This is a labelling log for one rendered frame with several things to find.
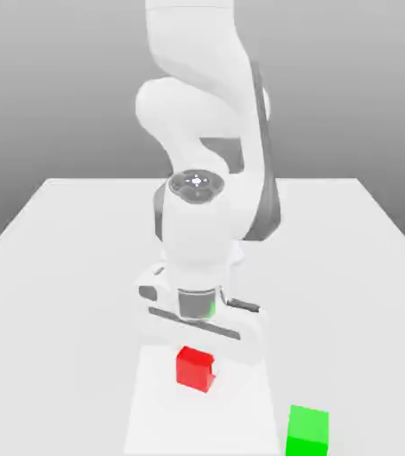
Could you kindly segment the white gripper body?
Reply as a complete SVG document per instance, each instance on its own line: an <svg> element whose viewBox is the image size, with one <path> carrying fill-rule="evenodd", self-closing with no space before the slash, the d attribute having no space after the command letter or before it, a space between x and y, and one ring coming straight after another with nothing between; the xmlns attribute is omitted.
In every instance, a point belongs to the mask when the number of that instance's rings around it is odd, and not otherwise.
<svg viewBox="0 0 405 456"><path fill-rule="evenodd" d="M266 313L220 305L207 321L185 321L151 304L136 311L140 331L172 346L189 346L246 365L259 363L266 352Z"/></svg>

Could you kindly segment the small red cube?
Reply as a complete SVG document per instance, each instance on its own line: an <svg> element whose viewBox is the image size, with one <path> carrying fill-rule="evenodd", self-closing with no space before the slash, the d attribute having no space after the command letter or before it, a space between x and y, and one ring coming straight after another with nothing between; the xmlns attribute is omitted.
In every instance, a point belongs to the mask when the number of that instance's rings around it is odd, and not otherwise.
<svg viewBox="0 0 405 456"><path fill-rule="evenodd" d="M175 360L176 381L186 387L207 393L215 381L212 354L184 346Z"/></svg>

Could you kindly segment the small green cube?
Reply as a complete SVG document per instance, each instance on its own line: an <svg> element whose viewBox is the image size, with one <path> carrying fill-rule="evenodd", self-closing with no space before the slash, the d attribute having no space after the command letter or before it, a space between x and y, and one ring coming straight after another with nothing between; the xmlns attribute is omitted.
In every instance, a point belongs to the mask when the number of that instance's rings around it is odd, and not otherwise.
<svg viewBox="0 0 405 456"><path fill-rule="evenodd" d="M291 405L285 456L327 456L329 413Z"/></svg>

